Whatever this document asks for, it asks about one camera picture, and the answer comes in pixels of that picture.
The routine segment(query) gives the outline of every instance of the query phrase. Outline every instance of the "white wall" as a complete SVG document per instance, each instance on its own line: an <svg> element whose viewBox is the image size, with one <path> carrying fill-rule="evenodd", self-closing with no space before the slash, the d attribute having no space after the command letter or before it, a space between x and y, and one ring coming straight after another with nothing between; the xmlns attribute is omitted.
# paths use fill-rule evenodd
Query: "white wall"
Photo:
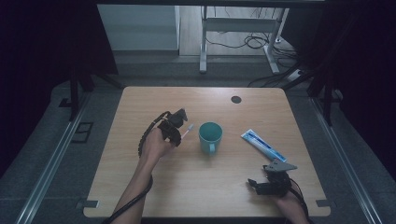
<svg viewBox="0 0 396 224"><path fill-rule="evenodd" d="M113 50L178 49L179 6L98 5Z"/></svg>

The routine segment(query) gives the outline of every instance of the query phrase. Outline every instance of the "light wood desk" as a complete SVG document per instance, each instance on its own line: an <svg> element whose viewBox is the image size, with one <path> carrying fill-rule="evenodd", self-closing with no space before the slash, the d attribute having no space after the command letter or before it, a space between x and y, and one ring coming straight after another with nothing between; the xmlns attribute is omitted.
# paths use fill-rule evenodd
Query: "light wood desk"
<svg viewBox="0 0 396 224"><path fill-rule="evenodd" d="M233 96L240 104L231 101ZM131 179L138 162L137 146L143 132L162 112L184 107L194 128L179 147L162 158L153 172L144 217L280 217L267 196L256 195L248 178L266 182L263 165L270 161L241 138L253 129L288 162L289 171L303 190L310 216L327 216L330 207L306 150L303 138L281 89L128 87L120 99L106 146L92 183L87 217L109 217ZM222 126L215 156L201 152L198 129L206 121Z"/></svg>

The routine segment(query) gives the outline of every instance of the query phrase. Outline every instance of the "teal mug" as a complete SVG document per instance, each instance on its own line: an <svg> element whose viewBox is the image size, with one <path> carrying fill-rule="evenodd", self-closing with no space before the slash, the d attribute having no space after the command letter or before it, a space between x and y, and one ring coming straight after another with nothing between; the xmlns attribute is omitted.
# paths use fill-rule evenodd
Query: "teal mug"
<svg viewBox="0 0 396 224"><path fill-rule="evenodd" d="M222 137L222 129L215 122L207 122L199 128L201 150L209 155L216 153Z"/></svg>

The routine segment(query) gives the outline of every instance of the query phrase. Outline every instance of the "toothbrush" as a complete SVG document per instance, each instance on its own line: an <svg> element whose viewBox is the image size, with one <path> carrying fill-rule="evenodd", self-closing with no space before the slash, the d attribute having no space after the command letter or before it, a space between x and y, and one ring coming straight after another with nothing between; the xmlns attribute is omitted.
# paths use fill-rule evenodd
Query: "toothbrush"
<svg viewBox="0 0 396 224"><path fill-rule="evenodd" d="M191 124L191 125L189 126L189 128L187 129L187 131L184 132L183 135L181 135L181 139L183 139L184 136L186 136L186 134L187 134L189 131L191 131L191 129L192 129L193 126L194 126L194 124Z"/></svg>

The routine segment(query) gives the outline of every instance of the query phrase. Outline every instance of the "blue and white tube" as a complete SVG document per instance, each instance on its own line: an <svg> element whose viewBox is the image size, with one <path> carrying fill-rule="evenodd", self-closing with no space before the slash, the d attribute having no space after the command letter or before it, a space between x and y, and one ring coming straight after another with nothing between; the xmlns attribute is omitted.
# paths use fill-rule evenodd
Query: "blue and white tube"
<svg viewBox="0 0 396 224"><path fill-rule="evenodd" d="M282 156L279 152L268 145L264 140L262 140L253 130L249 129L241 135L243 139L248 141L251 145L256 147L260 152L262 152L268 159L273 161L278 159L280 161L286 161L286 158Z"/></svg>

